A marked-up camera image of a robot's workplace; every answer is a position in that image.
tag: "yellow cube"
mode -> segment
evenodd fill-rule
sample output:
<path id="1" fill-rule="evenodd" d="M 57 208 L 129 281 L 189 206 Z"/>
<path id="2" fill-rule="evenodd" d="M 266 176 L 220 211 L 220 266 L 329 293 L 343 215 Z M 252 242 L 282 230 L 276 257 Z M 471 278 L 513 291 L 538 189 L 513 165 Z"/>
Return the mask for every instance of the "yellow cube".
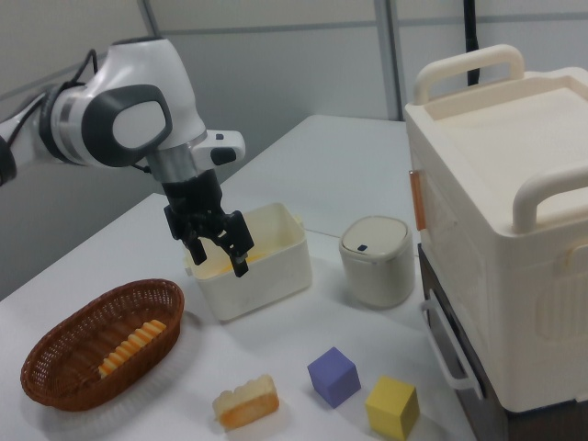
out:
<path id="1" fill-rule="evenodd" d="M 382 376 L 367 397 L 366 410 L 373 431 L 405 441 L 420 414 L 416 388 Z"/>

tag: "white plastic container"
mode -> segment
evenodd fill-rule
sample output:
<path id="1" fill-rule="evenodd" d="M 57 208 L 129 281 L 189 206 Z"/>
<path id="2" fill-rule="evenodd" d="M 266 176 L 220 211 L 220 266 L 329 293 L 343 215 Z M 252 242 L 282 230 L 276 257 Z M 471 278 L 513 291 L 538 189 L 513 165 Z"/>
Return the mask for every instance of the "white plastic container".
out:
<path id="1" fill-rule="evenodd" d="M 502 81 L 429 96 L 446 77 L 499 63 L 510 67 Z M 501 45 L 426 66 L 414 96 L 423 249 L 498 399 L 512 412 L 584 401 L 588 73 L 526 73 Z"/>
<path id="2" fill-rule="evenodd" d="M 286 207 L 275 203 L 243 214 L 254 247 L 249 271 L 237 277 L 229 257 L 208 239 L 207 260 L 194 264 L 186 251 L 185 265 L 219 320 L 230 320 L 307 288 L 312 282 L 306 235 Z"/>
<path id="3" fill-rule="evenodd" d="M 403 221 L 360 219 L 341 236 L 339 252 L 349 287 L 362 302 L 391 308 L 413 291 L 413 233 Z"/>

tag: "white drawer handle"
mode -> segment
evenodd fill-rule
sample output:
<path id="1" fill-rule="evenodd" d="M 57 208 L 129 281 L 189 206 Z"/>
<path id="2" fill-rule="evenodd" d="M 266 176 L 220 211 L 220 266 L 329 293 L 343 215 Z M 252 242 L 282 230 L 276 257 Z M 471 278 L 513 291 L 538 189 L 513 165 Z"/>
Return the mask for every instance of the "white drawer handle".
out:
<path id="1" fill-rule="evenodd" d="M 478 379 L 476 379 L 476 375 L 474 374 L 473 369 L 469 365 L 469 361 L 466 358 L 466 355 L 464 354 L 463 349 L 461 349 L 461 346 L 459 345 L 459 341 L 458 341 L 457 337 L 453 334 L 453 331 L 451 330 L 451 325 L 449 325 L 449 322 L 447 321 L 447 317 L 443 313 L 443 310 L 441 309 L 441 305 L 439 304 L 439 302 L 435 298 L 435 293 L 433 292 L 432 289 L 431 289 L 431 299 L 426 300 L 423 303 L 421 303 L 421 311 L 423 312 L 425 329 L 426 329 L 426 336 L 429 339 L 429 343 L 433 347 L 433 353 L 435 354 L 435 356 L 437 358 L 437 362 L 439 363 L 439 367 L 441 368 L 441 372 L 443 372 L 443 376 L 445 377 L 447 384 L 455 390 L 474 389 L 474 391 L 476 392 L 476 395 L 478 396 L 478 399 L 481 400 L 483 397 L 481 394 L 480 383 L 478 382 Z M 454 377 L 453 375 L 451 375 L 451 372 L 449 371 L 449 367 L 447 366 L 447 362 L 443 358 L 443 354 L 441 354 L 441 349 L 439 349 L 439 346 L 437 345 L 437 341 L 433 337 L 433 332 L 431 331 L 431 327 L 429 326 L 429 323 L 427 321 L 427 315 L 426 315 L 427 312 L 434 312 L 435 314 L 437 314 L 440 322 L 443 324 L 443 327 L 445 329 L 447 337 L 449 338 L 449 341 L 453 345 L 453 350 L 456 352 L 456 354 L 459 358 L 459 363 L 461 363 L 461 366 L 466 371 L 466 377 L 464 377 L 463 379 L 458 379 L 458 378 Z"/>
<path id="2" fill-rule="evenodd" d="M 508 62 L 511 80 L 520 80 L 525 76 L 525 60 L 523 55 L 513 46 L 498 44 L 490 48 L 462 53 L 455 57 L 445 58 L 427 64 L 416 75 L 414 83 L 414 104 L 422 106 L 429 102 L 429 89 L 445 78 L 473 71 L 481 67 Z"/>

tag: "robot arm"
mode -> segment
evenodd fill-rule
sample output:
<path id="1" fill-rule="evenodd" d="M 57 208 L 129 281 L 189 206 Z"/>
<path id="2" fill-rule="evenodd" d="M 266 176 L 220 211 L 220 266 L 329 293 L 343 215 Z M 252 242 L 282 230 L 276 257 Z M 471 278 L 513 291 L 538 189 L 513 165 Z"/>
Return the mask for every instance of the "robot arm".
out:
<path id="1" fill-rule="evenodd" d="M 145 158 L 167 195 L 173 237 L 196 264 L 206 260 L 199 238 L 211 239 L 229 255 L 235 274 L 243 275 L 253 240 L 239 211 L 222 210 L 214 172 L 243 159 L 243 137 L 206 129 L 172 44 L 120 41 L 91 81 L 78 83 L 80 73 L 0 124 L 0 185 L 38 162 L 124 167 Z"/>

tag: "purple cube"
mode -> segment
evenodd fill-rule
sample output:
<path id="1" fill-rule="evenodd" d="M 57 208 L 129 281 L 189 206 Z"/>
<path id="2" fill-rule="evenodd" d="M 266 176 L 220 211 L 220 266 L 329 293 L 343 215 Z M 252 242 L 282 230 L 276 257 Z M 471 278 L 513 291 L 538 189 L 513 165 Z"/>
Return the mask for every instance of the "purple cube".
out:
<path id="1" fill-rule="evenodd" d="M 332 347 L 308 365 L 312 386 L 335 408 L 361 389 L 356 365 Z"/>

